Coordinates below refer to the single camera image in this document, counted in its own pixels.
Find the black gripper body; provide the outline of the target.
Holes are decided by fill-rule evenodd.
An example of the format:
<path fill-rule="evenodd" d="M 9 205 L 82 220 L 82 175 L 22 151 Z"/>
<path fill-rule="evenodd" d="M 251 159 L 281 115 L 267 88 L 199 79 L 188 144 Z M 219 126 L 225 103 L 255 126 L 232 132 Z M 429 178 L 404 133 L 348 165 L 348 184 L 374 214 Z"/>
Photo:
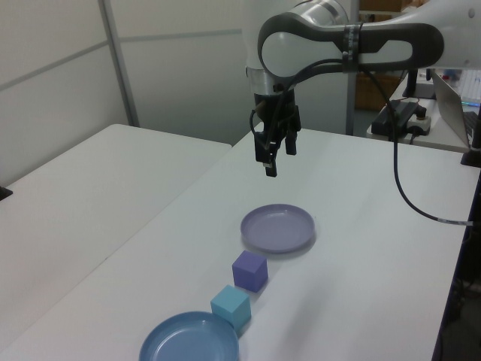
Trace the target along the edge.
<path fill-rule="evenodd" d="M 295 102 L 293 89 L 287 93 L 276 95 L 254 95 L 255 108 L 253 115 L 263 125 L 262 131 L 256 132 L 257 136 L 287 136 L 296 134 L 301 130 L 301 121 L 298 106 Z"/>

